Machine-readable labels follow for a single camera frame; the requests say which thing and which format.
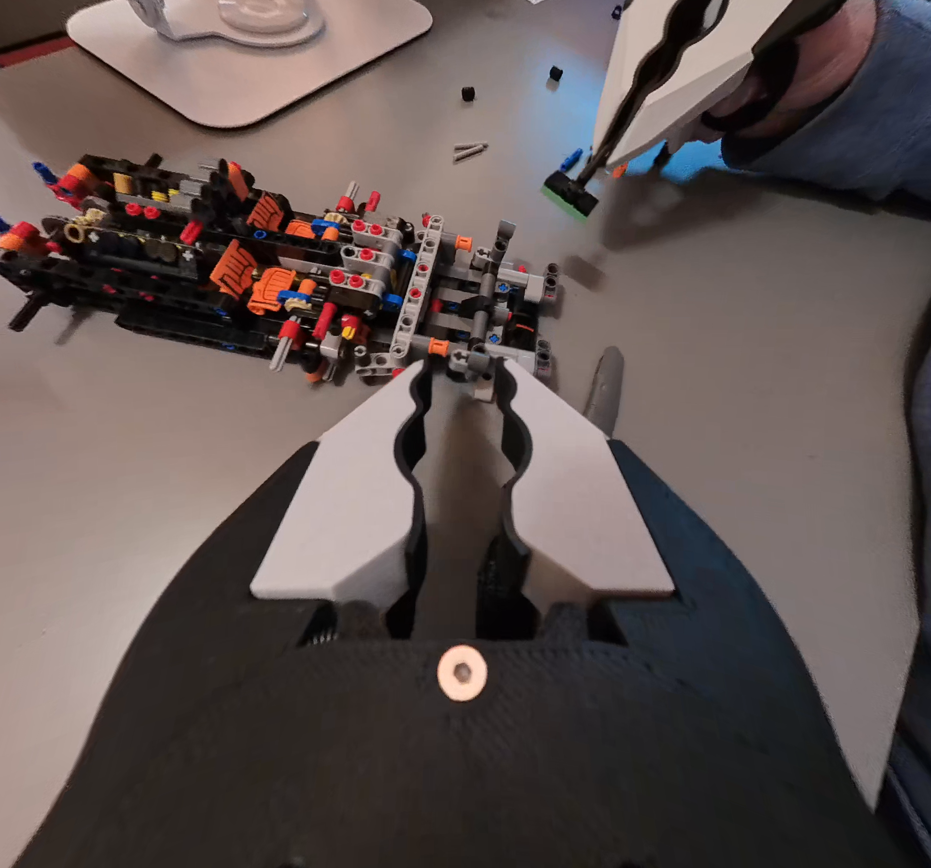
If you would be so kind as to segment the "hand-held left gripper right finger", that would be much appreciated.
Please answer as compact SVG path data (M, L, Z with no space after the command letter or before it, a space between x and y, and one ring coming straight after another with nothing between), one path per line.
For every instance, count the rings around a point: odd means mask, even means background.
M673 595L608 437L521 365L500 360L495 377L502 450L515 470L504 531L521 595L541 614Z

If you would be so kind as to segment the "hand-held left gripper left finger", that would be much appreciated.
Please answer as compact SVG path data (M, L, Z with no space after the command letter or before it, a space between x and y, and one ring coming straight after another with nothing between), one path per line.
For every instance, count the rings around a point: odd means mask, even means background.
M411 364L324 432L258 567L259 599L362 601L412 631L425 579L423 492L432 374Z

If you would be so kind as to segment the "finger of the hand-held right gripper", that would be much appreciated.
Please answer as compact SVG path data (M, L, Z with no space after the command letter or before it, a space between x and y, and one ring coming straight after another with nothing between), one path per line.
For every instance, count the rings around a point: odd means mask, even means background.
M726 53L715 49L709 35L709 29L723 14L723 5L724 0L709 2L697 37L686 45L669 78L646 97L635 117L631 131L636 139L649 132L657 133L650 146L627 157L606 157L607 167L622 164L649 150L738 86L738 61L728 61Z
M627 157L650 146L657 133L636 139L634 119L697 37L710 1L625 0L596 117L594 157Z

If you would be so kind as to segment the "black green lego piece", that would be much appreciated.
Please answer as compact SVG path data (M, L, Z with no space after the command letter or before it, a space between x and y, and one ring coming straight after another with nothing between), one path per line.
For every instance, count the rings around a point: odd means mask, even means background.
M594 156L588 153L588 160L578 176L572 177L571 171L576 168L576 165L564 173L561 171L560 164L555 171L546 177L543 192L559 201L568 210L587 219L599 204L599 198L588 190L588 183L596 175L600 166L595 161Z

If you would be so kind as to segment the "lego chassis model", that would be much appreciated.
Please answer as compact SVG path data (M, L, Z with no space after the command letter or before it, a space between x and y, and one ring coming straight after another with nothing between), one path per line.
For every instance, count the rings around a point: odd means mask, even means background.
M475 246L440 214L383 213L379 192L362 198L355 181L335 205L300 211L226 160L193 176L158 154L143 164L86 154L62 176L32 167L75 214L2 221L2 279L25 295L12 331L56 305L260 358L273 372L298 363L312 384L348 368L366 382L391 379L424 358L483 399L498 360L552 376L540 317L557 300L560 268L508 259L509 221L491 246Z

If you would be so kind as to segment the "person's right forearm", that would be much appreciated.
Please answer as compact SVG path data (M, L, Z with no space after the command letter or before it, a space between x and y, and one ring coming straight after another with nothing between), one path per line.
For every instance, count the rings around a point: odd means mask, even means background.
M724 136L729 167L875 201L929 203L929 1L874 1L875 34L852 81L790 133Z

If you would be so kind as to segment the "person's right hand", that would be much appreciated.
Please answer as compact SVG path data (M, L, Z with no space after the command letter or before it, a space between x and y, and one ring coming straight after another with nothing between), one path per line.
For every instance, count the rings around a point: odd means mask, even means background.
M874 0L846 0L830 19L793 40L796 60L781 99L762 119L737 131L756 140L790 133L812 110L843 91L867 58L877 24Z

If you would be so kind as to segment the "white book stand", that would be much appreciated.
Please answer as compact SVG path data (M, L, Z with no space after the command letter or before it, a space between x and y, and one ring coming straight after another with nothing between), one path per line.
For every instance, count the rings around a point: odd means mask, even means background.
M69 38L191 122L251 126L430 30L413 0L109 0Z

